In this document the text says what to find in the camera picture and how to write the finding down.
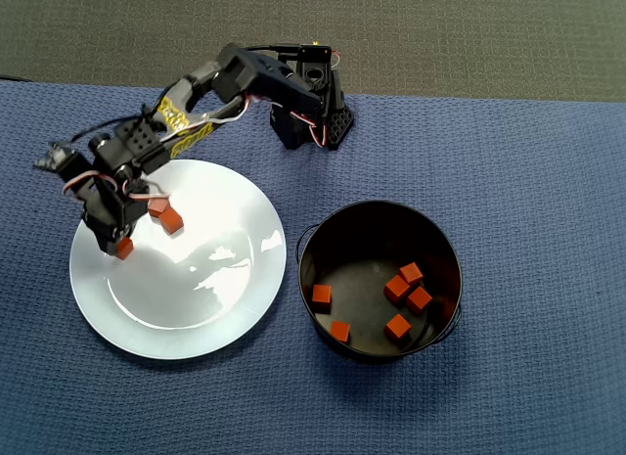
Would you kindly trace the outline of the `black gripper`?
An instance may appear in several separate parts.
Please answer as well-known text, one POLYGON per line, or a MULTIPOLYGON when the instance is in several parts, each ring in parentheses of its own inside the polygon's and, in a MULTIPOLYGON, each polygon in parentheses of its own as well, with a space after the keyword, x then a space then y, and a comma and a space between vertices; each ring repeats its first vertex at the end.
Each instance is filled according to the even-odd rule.
POLYGON ((83 223, 104 253, 117 253, 119 241, 129 237, 137 221, 148 213, 146 200, 131 198, 113 177, 104 173, 77 175, 72 179, 72 191, 83 202, 83 223))

